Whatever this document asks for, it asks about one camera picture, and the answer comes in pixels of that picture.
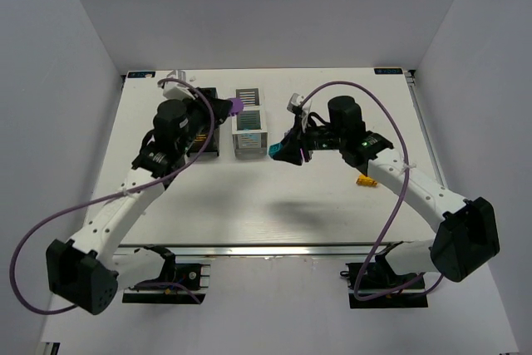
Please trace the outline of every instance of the yellow block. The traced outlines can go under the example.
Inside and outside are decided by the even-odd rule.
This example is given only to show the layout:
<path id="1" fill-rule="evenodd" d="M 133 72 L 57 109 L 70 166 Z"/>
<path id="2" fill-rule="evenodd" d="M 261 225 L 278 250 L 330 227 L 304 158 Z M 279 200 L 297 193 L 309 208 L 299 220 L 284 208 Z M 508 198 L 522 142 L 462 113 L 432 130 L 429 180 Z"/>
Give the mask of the yellow block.
<path id="1" fill-rule="evenodd" d="M 360 175 L 357 179 L 357 185 L 375 187 L 377 186 L 377 181 L 373 180 L 372 178 L 368 178 L 365 175 Z"/>

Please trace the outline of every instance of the wall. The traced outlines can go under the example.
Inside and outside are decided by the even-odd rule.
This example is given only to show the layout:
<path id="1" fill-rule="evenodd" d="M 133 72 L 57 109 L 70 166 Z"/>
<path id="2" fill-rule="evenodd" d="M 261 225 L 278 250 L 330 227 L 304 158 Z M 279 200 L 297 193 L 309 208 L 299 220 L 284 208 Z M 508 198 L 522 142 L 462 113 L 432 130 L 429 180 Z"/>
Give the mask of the wall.
<path id="1" fill-rule="evenodd" d="M 15 244 L 39 219 L 86 199 L 115 114 L 120 77 L 79 0 L 0 0 L 0 259 L 5 353 L 29 354 L 43 318 L 20 305 L 7 278 Z M 36 234 L 18 265 L 21 290 L 46 308 L 44 254 L 81 218 Z"/>
<path id="2" fill-rule="evenodd" d="M 452 0 L 81 0 L 135 68 L 417 67 Z"/>
<path id="3" fill-rule="evenodd" d="M 455 0 L 417 73 L 450 186 L 495 207 L 490 268 L 522 353 L 532 353 L 531 27 L 532 0 Z"/>

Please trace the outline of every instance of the teal object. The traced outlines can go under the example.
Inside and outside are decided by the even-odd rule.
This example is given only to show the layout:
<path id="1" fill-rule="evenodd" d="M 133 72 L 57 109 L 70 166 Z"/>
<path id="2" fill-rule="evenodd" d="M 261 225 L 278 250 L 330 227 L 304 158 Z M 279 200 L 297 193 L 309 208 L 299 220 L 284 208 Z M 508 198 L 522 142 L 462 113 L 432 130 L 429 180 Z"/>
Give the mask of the teal object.
<path id="1" fill-rule="evenodd" d="M 269 149 L 268 149 L 268 155 L 269 155 L 271 158 L 273 158 L 273 156 L 276 155 L 277 152 L 278 152 L 279 150 L 281 150 L 282 148 L 283 148 L 283 145 L 280 144 L 280 143 L 278 143 L 278 144 L 276 144 L 276 145 L 271 145 L 271 146 L 269 147 Z"/>

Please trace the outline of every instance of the white plastic crate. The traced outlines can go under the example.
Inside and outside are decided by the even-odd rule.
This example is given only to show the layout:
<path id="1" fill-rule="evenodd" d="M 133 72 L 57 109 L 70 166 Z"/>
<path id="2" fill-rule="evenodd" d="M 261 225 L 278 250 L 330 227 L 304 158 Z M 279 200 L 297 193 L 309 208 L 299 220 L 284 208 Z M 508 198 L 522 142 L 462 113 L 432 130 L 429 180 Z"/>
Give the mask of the white plastic crate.
<path id="1" fill-rule="evenodd" d="M 233 145 L 236 156 L 263 154 L 268 151 L 268 131 L 264 95 L 257 87 L 236 90 L 244 109 L 233 118 Z"/>

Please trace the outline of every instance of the robotic arm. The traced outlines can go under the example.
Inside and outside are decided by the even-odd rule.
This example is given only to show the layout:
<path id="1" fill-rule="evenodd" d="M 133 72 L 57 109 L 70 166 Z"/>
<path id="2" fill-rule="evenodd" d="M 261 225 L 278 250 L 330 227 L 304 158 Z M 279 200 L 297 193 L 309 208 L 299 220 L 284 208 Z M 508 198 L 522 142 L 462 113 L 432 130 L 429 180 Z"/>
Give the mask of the robotic arm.
<path id="1" fill-rule="evenodd" d="M 236 100 L 221 100 L 198 89 L 214 114 L 214 128 L 241 111 Z M 124 196 L 104 204 L 96 217 L 66 243 L 54 240 L 47 249 L 50 290 L 92 314 L 101 313 L 116 292 L 146 281 L 175 281 L 175 255 L 160 246 L 145 246 L 133 255 L 116 257 L 118 245 L 145 209 L 168 188 L 172 179 L 135 191 L 136 187 L 177 172 L 195 137 L 209 126 L 202 100 L 172 96 L 157 108 L 139 155 L 121 184 Z"/>
<path id="2" fill-rule="evenodd" d="M 410 169 L 405 201 L 436 232 L 433 240 L 397 243 L 375 257 L 375 268 L 388 282 L 409 273 L 439 272 L 460 282 L 499 253 L 495 213 L 483 198 L 468 200 L 439 185 L 416 168 L 406 165 L 390 141 L 367 131 L 360 106 L 350 96 L 328 103 L 330 122 L 309 107 L 301 107 L 303 97 L 294 94 L 288 110 L 295 114 L 292 129 L 269 155 L 274 160 L 302 165 L 312 159 L 314 150 L 339 150 L 343 160 L 366 176 L 399 195 L 404 171 Z M 313 116 L 323 121 L 317 126 Z"/>

